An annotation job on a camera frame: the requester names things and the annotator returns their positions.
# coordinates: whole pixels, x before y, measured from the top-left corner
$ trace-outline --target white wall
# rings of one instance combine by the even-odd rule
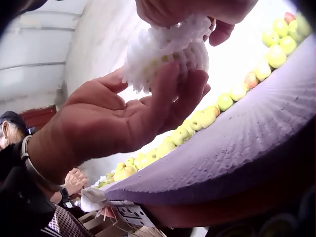
[[[86,2],[48,0],[11,23],[0,41],[0,113],[62,101],[67,52]]]
[[[217,96],[228,91],[233,83],[244,80],[247,72],[256,66],[267,50],[261,42],[261,32],[264,28],[271,28],[272,22],[276,18],[283,18],[287,11],[294,13],[295,9],[281,0],[260,0],[246,19],[235,27],[227,42],[217,47],[207,45],[210,56],[208,83],[212,89],[197,109],[214,103]],[[85,81],[104,76],[122,66],[130,35],[141,28],[148,28],[148,24],[138,18],[134,1],[91,1],[77,26],[67,58],[65,80],[68,93]],[[125,101],[143,96],[131,88],[120,95]],[[141,151],[156,147],[169,133],[157,136]],[[118,162],[135,154],[115,154],[94,159],[83,164],[82,168],[88,173],[92,184],[100,175],[113,170]]]

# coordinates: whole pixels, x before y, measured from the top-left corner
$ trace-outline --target palm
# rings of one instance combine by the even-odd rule
[[[61,124],[77,155],[91,159],[132,152],[156,135],[179,126],[210,88],[205,85],[205,72],[196,71],[178,90],[178,69],[173,64],[167,67],[157,76],[153,95],[140,100],[125,103],[117,95],[127,87],[121,83],[118,72],[78,88],[57,116],[62,122],[56,123]]]

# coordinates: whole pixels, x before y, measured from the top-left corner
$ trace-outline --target wrist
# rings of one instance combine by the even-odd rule
[[[60,145],[60,138],[53,139],[53,132],[44,129],[29,139],[27,152],[33,166],[43,177],[54,184],[62,184],[75,161],[70,152]]]

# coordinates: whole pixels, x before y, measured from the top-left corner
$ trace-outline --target bracelet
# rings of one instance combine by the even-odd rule
[[[42,185],[44,188],[49,189],[50,191],[53,192],[58,192],[62,190],[62,186],[61,185],[57,185],[52,183],[51,181],[49,181],[48,179],[46,179],[45,177],[43,177],[37,170],[36,168],[33,166],[31,160],[30,160],[30,156],[27,153],[27,142],[28,140],[31,138],[32,136],[26,136],[23,139],[22,142],[22,148],[21,148],[21,159],[22,161],[25,163],[26,169],[28,171],[28,173],[30,174],[30,176],[36,181],[38,182],[40,185]]]

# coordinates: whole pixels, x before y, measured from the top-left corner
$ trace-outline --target red-blushed apple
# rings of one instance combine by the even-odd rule
[[[259,84],[259,80],[255,72],[249,72],[245,77],[245,86],[248,90],[255,88]]]
[[[215,105],[209,105],[206,107],[207,109],[210,109],[211,111],[213,111],[215,117],[217,118],[219,116],[220,110],[218,107],[216,107]]]
[[[287,24],[289,24],[291,21],[294,21],[294,20],[295,20],[295,16],[294,16],[292,13],[286,12],[286,13],[284,14],[284,21],[285,21]]]

